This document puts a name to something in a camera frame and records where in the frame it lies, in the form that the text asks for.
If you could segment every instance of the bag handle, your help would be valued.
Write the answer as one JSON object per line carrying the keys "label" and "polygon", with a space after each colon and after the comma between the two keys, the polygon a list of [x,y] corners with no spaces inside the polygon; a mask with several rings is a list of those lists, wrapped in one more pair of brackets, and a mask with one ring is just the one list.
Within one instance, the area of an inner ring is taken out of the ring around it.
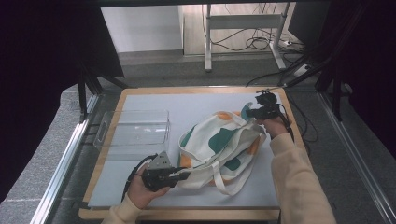
{"label": "bag handle", "polygon": [[253,162],[254,159],[249,163],[249,165],[245,168],[242,174],[239,177],[239,181],[233,189],[226,189],[224,182],[221,177],[220,173],[220,166],[219,162],[215,161],[212,164],[213,168],[213,179],[215,180],[216,187],[222,194],[234,196],[238,193],[242,187],[244,187],[245,183],[247,182],[248,178],[250,177],[251,171],[253,170]]}

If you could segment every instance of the table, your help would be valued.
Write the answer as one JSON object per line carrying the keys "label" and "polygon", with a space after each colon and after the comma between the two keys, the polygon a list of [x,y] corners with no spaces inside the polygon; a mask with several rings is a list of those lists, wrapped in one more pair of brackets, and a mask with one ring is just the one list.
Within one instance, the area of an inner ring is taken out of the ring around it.
{"label": "table", "polygon": [[[116,107],[116,111],[123,109],[125,100],[128,95],[146,95],[146,94],[204,94],[204,93],[254,93],[262,90],[263,87],[180,87],[180,88],[142,88],[142,89],[127,89],[124,90],[120,96],[119,102]],[[285,92],[282,89],[275,89],[273,92],[277,92],[281,99],[283,106],[285,106],[288,115],[291,120],[295,120],[290,110],[290,105],[286,97]],[[117,117],[113,118],[112,124],[110,125],[109,131],[107,132],[106,141],[111,141],[111,136],[114,133]],[[291,124],[291,128],[294,131],[295,142],[298,147],[304,148],[303,140],[300,136],[296,122]],[[94,172],[90,184],[87,188],[83,202],[87,203],[91,196],[92,191],[96,182],[98,181],[99,175],[103,169],[108,147],[102,148],[97,163],[95,165]],[[107,213],[107,210],[89,210],[80,209],[79,216],[84,219],[99,219],[103,218]],[[277,207],[266,207],[266,208],[254,208],[254,209],[149,209],[142,212],[141,220],[274,220],[277,219],[278,208]]]}

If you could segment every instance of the transparent tray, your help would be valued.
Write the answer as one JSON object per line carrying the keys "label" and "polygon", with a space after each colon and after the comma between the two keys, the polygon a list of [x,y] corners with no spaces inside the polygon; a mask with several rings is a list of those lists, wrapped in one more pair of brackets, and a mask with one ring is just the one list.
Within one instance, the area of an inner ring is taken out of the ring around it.
{"label": "transparent tray", "polygon": [[167,151],[169,126],[166,110],[106,112],[93,144],[108,160],[142,160]]}

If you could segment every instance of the person's right arm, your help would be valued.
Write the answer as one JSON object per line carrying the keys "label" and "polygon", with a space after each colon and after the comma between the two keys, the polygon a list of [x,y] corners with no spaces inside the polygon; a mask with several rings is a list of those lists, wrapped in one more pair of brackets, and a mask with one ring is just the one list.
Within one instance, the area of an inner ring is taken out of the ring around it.
{"label": "person's right arm", "polygon": [[304,149],[295,146],[280,119],[258,120],[273,137],[272,173],[282,224],[336,223]]}

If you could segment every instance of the tote bag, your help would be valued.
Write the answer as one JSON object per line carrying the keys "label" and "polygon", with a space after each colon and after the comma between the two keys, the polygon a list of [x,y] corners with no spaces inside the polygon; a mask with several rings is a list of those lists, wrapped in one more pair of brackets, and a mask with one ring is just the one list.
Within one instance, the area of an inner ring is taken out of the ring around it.
{"label": "tote bag", "polygon": [[[265,140],[262,127],[248,118],[246,104],[241,112],[216,112],[194,125],[179,140],[180,172],[190,172],[187,180],[177,185],[185,189],[199,189],[214,182],[219,191],[235,195],[250,176],[261,143]],[[233,189],[225,185],[237,181]]]}

